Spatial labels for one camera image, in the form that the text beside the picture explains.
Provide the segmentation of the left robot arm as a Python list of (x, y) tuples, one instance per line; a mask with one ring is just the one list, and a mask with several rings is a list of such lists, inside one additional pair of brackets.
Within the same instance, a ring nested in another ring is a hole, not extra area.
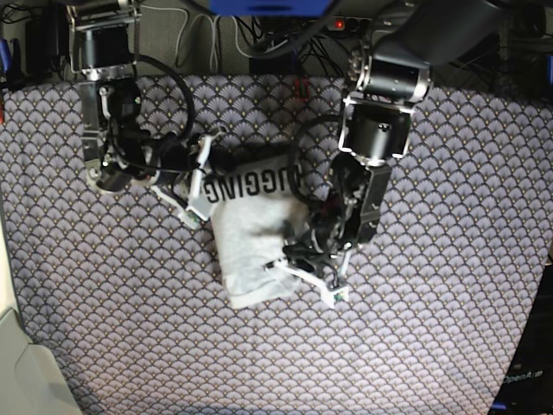
[[(433, 67), (474, 48), (514, 6), (513, 1), (423, 1), (397, 29), (351, 52), (340, 114), (303, 124), (289, 153), (289, 185), (309, 207), (304, 231), (283, 248), (289, 263), (311, 271), (375, 236), (390, 162), (406, 153), (412, 114), (428, 95)], [(301, 139), (325, 123), (340, 127), (339, 152), (330, 165), (333, 186), (326, 200), (318, 201), (301, 194), (294, 163)]]

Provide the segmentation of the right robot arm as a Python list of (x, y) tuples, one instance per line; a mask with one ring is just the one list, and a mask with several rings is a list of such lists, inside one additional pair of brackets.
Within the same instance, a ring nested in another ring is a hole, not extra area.
[[(196, 111), (185, 80), (159, 60), (140, 54), (137, 1), (66, 1), (73, 40), (70, 63), (82, 73), (79, 84), (83, 135), (81, 145), (86, 180), (94, 190), (116, 194), (132, 181), (151, 186), (198, 168), (189, 144)], [(141, 128), (143, 98), (137, 84), (137, 64), (167, 75), (185, 103), (186, 119), (179, 132), (155, 138)]]

